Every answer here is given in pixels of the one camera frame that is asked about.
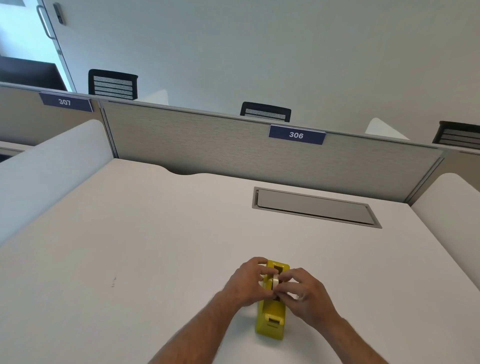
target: white tape roll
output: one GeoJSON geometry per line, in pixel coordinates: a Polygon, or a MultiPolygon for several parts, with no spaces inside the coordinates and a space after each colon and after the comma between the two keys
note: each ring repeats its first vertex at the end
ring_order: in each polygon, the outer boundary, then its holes
{"type": "Polygon", "coordinates": [[[275,288],[278,285],[278,274],[273,275],[273,280],[272,280],[272,289],[275,288]]]}

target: metal door handle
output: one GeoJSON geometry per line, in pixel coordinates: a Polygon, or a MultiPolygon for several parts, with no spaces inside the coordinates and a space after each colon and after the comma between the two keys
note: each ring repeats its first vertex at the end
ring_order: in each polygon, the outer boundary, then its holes
{"type": "Polygon", "coordinates": [[[43,5],[37,5],[37,6],[36,6],[36,13],[38,14],[38,17],[40,18],[40,22],[42,23],[43,30],[45,30],[45,34],[47,35],[47,37],[49,37],[50,39],[55,40],[55,37],[54,37],[54,36],[51,36],[51,35],[48,33],[48,29],[47,29],[47,26],[45,25],[45,22],[44,22],[43,16],[42,16],[42,12],[40,11],[40,9],[45,10],[45,12],[46,12],[47,10],[43,7],[43,5]]]}

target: person's right arm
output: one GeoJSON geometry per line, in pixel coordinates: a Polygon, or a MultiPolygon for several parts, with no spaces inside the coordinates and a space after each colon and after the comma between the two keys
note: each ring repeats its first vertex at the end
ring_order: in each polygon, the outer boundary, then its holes
{"type": "Polygon", "coordinates": [[[282,283],[274,291],[285,306],[322,334],[343,364],[387,364],[337,313],[324,285],[305,269],[282,272],[278,280],[282,283]],[[289,282],[292,278],[298,283],[289,282]]]}

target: computer monitor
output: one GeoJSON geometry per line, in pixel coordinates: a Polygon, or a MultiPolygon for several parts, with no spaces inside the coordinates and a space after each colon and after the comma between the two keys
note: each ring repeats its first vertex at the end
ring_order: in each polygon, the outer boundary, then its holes
{"type": "Polygon", "coordinates": [[[54,63],[0,56],[0,81],[67,91],[54,63]]]}

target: blue sign with 307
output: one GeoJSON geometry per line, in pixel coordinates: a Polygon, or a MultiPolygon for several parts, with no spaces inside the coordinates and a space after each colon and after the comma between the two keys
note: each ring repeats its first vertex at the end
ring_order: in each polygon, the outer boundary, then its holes
{"type": "Polygon", "coordinates": [[[325,136],[325,132],[280,125],[270,125],[270,132],[268,133],[268,137],[270,138],[293,140],[295,142],[319,145],[324,143],[325,136]]]}
{"type": "Polygon", "coordinates": [[[38,94],[44,105],[93,112],[92,103],[88,98],[47,94],[45,92],[39,92],[38,94]]]}

